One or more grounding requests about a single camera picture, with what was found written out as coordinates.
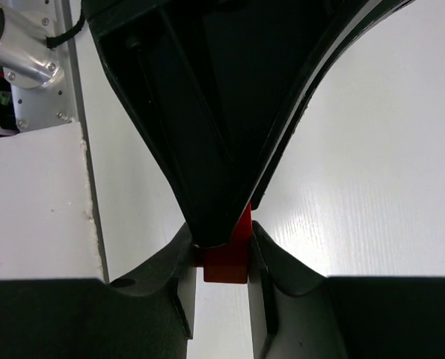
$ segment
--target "metal plate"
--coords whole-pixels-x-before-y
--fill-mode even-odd
[[[44,27],[48,36],[62,34],[71,27],[70,9],[60,0],[0,0],[1,5],[25,14]],[[48,83],[35,88],[11,86],[16,125],[21,132],[45,129],[79,121],[76,85],[76,52],[68,43],[56,50],[59,74]],[[5,69],[8,78],[10,70]]]

